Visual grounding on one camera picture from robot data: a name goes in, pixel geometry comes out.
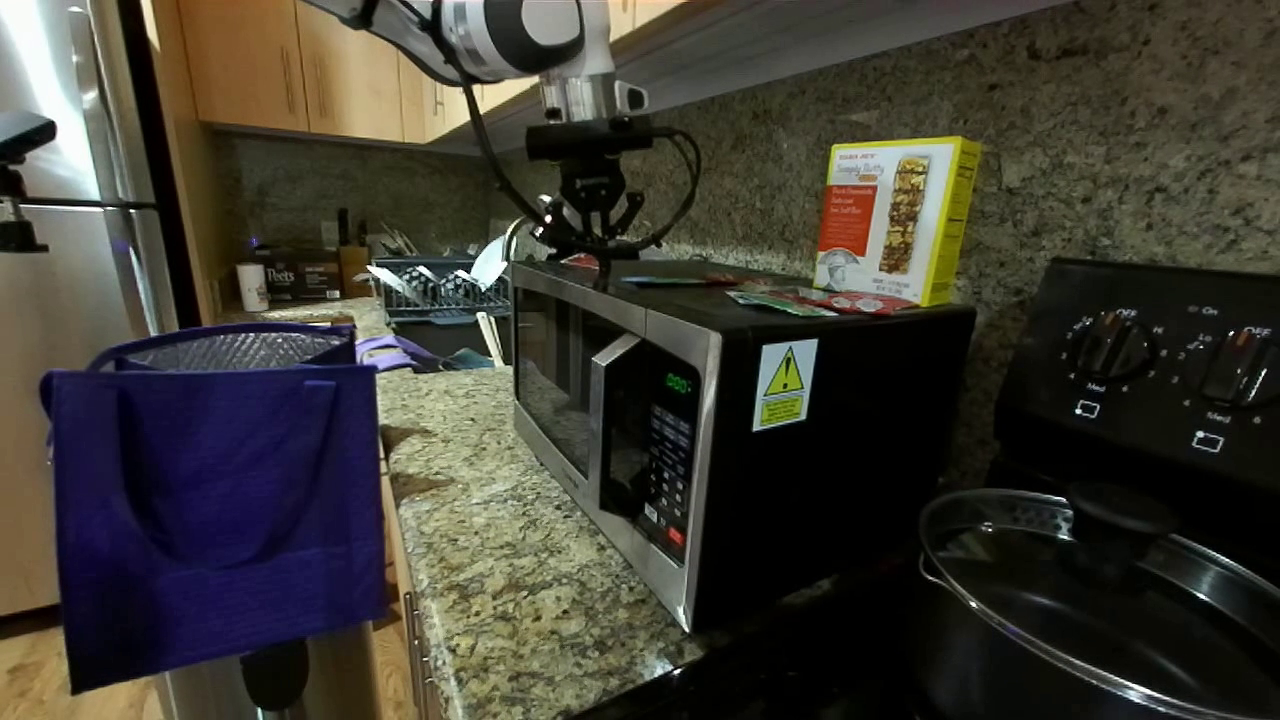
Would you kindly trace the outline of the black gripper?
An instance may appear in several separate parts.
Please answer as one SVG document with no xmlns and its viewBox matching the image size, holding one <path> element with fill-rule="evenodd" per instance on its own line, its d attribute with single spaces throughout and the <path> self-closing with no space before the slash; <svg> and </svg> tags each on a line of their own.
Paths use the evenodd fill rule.
<svg viewBox="0 0 1280 720">
<path fill-rule="evenodd" d="M 615 154 L 568 154 L 560 162 L 560 197 L 537 198 L 537 238 L 553 248 L 556 259 L 568 259 L 579 248 L 579 231 L 599 231 L 607 259 L 634 259 L 637 238 L 634 225 L 646 210 L 640 197 L 626 197 L 626 172 Z"/>
</svg>

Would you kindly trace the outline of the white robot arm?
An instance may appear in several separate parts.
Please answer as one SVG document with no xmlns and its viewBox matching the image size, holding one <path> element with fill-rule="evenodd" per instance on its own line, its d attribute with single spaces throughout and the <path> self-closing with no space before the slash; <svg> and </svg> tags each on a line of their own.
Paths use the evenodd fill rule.
<svg viewBox="0 0 1280 720">
<path fill-rule="evenodd" d="M 530 205 L 498 166 L 499 187 L 556 257 L 637 259 L 626 231 L 646 197 L 626 182 L 621 154 L 652 144 L 652 121 L 650 93 L 615 74 L 607 0 L 309 5 L 462 86 L 484 160 L 498 150 L 475 86 L 532 74 L 542 121 L 525 129 L 525 150 L 560 166 L 560 190 Z"/>
</svg>

